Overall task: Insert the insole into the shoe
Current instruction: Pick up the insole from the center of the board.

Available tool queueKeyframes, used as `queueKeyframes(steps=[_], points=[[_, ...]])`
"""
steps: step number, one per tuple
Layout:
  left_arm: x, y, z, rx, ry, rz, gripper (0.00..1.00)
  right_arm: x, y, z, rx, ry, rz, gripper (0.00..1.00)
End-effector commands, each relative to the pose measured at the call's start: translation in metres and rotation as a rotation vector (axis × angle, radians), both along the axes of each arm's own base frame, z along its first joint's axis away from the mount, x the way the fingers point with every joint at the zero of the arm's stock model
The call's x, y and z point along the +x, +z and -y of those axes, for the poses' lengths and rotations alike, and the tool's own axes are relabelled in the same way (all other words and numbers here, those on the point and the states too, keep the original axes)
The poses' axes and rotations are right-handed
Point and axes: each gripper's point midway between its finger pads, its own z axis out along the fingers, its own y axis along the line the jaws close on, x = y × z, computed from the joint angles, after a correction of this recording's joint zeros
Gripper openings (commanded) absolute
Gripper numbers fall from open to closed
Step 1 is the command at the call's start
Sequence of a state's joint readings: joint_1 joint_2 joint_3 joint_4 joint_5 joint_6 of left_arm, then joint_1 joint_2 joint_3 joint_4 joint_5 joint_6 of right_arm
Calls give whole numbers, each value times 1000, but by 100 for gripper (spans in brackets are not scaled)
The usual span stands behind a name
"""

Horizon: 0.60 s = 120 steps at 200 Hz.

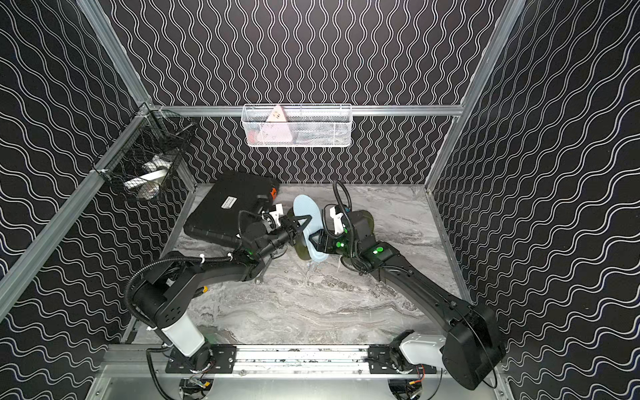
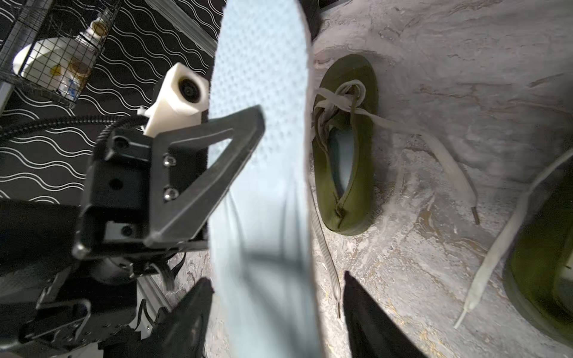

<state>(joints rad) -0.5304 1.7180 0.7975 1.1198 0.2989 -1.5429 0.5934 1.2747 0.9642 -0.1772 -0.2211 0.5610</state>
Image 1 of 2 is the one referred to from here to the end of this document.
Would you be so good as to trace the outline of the olive green shoe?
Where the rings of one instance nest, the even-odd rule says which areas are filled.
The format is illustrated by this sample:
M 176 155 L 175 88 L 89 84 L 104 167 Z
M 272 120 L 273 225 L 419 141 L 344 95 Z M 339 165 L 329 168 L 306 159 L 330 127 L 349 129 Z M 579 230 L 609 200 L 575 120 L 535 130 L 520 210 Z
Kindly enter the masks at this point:
M 360 210 L 351 213 L 351 221 L 358 236 L 371 236 L 374 230 L 373 215 L 369 211 Z
M 309 262 L 311 260 L 308 247 L 305 244 L 303 232 L 297 233 L 297 236 L 295 238 L 295 245 L 293 245 L 293 248 L 301 260 L 306 262 Z

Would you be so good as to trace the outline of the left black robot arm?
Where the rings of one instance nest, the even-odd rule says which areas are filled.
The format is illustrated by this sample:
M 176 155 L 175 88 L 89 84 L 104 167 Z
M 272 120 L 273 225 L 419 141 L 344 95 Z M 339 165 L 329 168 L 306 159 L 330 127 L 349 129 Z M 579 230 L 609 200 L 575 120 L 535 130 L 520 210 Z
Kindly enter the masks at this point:
M 278 220 L 266 213 L 238 213 L 240 245 L 224 257 L 178 255 L 142 267 L 125 287 L 124 301 L 131 315 L 155 330 L 184 358 L 208 358 L 210 344 L 189 319 L 191 301 L 205 288 L 224 282 L 257 278 L 286 245 L 311 223 L 310 215 L 284 215 Z

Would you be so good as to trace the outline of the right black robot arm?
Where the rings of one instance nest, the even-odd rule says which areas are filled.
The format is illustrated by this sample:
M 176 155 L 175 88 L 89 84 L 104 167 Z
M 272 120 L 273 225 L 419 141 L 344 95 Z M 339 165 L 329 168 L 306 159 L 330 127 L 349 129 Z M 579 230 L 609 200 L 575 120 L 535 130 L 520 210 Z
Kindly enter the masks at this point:
M 475 390 L 506 354 L 495 312 L 472 305 L 422 274 L 401 252 L 373 233 L 370 213 L 351 212 L 343 231 L 315 228 L 308 248 L 341 256 L 357 273 L 392 287 L 439 326 L 442 340 L 428 340 L 408 330 L 389 345 L 383 366 L 407 373 L 418 365 L 442 368 L 461 386 Z

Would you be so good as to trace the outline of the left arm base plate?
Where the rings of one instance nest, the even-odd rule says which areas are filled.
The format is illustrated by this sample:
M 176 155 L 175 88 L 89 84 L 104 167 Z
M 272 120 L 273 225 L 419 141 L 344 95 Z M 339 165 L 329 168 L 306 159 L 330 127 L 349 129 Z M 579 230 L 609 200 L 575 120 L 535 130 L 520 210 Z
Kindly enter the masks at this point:
M 229 344 L 205 343 L 192 356 L 185 356 L 174 348 L 166 365 L 166 373 L 222 373 L 233 372 L 238 348 Z

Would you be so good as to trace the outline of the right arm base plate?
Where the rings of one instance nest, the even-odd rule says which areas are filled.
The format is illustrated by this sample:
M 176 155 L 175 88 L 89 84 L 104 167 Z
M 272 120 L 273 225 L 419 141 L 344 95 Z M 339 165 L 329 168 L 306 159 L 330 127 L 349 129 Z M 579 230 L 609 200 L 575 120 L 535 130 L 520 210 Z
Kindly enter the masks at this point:
M 373 374 L 436 374 L 435 367 L 411 364 L 400 353 L 398 348 L 390 345 L 371 345 L 368 347 L 367 356 L 364 359 L 368 363 L 369 371 Z

